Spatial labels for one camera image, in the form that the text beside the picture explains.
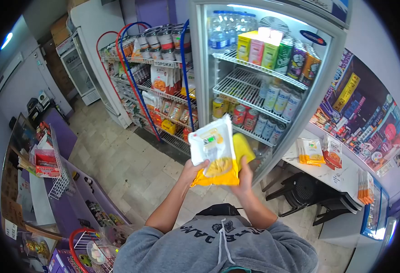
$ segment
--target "person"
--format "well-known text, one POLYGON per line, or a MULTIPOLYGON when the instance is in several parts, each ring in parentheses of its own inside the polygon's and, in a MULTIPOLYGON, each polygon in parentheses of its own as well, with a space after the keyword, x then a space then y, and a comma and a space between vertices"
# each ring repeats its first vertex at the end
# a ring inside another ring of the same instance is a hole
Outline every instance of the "person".
POLYGON ((208 163, 194 166, 191 160, 186 162, 166 199, 120 248, 114 272, 316 272, 315 249, 277 221, 252 192, 253 173, 245 156, 239 185, 230 188, 250 222, 235 207, 219 204, 173 229, 191 183, 208 163))

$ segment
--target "refrigerator fan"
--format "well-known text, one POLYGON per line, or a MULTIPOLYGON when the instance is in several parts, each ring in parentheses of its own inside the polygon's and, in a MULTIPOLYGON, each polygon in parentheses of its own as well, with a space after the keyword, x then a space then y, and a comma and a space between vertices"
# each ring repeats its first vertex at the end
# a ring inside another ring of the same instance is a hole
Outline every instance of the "refrigerator fan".
POLYGON ((259 22, 259 25, 282 31, 284 35, 288 35, 288 33, 290 32, 288 25, 285 24, 284 21, 282 21, 281 19, 277 19, 276 17, 271 17, 271 16, 264 17, 259 22))

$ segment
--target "pink drink carton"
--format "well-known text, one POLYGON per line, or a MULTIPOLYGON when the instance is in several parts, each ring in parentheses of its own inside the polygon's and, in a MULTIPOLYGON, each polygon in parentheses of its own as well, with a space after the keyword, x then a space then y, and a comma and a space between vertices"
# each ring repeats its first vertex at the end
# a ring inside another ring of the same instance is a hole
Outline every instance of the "pink drink carton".
POLYGON ((252 38, 250 43, 250 53, 248 55, 248 62, 260 66, 262 62, 262 55, 264 52, 264 42, 260 41, 262 38, 258 35, 252 38))

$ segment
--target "green can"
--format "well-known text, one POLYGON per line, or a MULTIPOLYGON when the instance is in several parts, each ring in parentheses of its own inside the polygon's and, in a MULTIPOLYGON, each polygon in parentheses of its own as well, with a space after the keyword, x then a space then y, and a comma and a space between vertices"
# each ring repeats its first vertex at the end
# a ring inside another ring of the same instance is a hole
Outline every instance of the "green can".
POLYGON ((280 74, 286 74, 288 69, 288 63, 291 58, 291 51, 293 49, 294 41, 291 37, 285 37, 279 45, 279 54, 277 55, 276 65, 274 66, 274 71, 280 74))

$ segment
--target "white table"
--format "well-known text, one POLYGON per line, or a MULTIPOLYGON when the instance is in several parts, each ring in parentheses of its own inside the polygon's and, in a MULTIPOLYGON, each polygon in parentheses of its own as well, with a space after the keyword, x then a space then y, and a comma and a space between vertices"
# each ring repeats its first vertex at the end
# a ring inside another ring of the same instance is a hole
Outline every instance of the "white table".
MULTIPOLYGON (((303 130, 299 138, 320 139, 308 130, 303 130)), ((327 167, 326 164, 322 164, 321 167, 301 164, 299 162, 297 146, 294 142, 288 151, 286 151, 282 160, 317 178, 337 191, 347 192, 356 203, 364 206, 364 203, 358 199, 358 170, 360 167, 344 154, 342 155, 342 169, 335 168, 335 171, 327 167)))

